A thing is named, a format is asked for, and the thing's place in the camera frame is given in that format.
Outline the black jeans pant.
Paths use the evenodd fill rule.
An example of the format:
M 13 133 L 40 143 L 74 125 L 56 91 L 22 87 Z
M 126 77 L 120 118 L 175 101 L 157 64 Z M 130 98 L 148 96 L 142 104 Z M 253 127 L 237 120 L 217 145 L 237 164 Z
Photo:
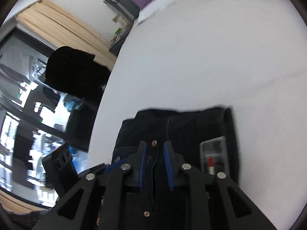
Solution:
M 239 180 L 239 156 L 232 110 L 214 107 L 203 111 L 178 112 L 148 109 L 122 122 L 112 153 L 111 165 L 137 152 L 147 143 L 144 188 L 129 193 L 122 206 L 123 229 L 189 229 L 189 190 L 182 186 L 171 192 L 163 156 L 163 145 L 172 143 L 174 152 L 199 170 L 203 142 L 224 138 L 229 175 Z

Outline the black hanging clothes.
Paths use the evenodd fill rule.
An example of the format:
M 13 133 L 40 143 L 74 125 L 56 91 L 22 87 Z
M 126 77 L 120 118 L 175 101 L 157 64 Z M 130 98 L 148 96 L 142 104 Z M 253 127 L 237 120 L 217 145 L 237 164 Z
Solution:
M 91 53 L 59 47 L 47 60 L 44 83 L 98 107 L 111 71 L 94 59 Z

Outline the dark grey nightstand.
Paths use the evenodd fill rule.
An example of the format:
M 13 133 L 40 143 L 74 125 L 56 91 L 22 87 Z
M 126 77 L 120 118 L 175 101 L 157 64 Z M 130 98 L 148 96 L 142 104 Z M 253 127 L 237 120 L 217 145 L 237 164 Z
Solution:
M 120 52 L 124 42 L 126 41 L 127 37 L 125 37 L 124 39 L 120 40 L 117 44 L 115 44 L 115 46 L 110 47 L 109 48 L 109 52 L 117 57 L 119 55 L 119 52 Z

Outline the white bed mattress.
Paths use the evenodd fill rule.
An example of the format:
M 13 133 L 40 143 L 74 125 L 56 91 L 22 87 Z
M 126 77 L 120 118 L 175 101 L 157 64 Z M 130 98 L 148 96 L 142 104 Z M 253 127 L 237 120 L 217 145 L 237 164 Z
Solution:
M 289 0 L 182 0 L 133 28 L 116 60 L 88 166 L 111 160 L 146 108 L 234 109 L 240 187 L 277 229 L 306 204 L 306 25 Z

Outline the beige curtain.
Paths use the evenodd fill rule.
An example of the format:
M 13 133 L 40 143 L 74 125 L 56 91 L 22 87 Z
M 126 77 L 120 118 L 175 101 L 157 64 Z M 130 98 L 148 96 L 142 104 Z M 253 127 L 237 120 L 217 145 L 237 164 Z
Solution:
M 16 16 L 18 23 L 56 47 L 69 46 L 95 55 L 94 60 L 113 69 L 116 56 L 90 26 L 48 0 L 41 0 Z

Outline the white pillow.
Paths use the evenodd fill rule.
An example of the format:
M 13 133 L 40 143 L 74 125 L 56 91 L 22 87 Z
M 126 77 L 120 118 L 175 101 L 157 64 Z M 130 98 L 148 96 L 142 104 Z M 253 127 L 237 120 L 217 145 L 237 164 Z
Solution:
M 145 22 L 146 20 L 156 15 L 158 12 L 161 12 L 170 6 L 175 5 L 180 1 L 181 0 L 154 0 L 139 12 L 138 19 L 135 21 L 134 26 Z

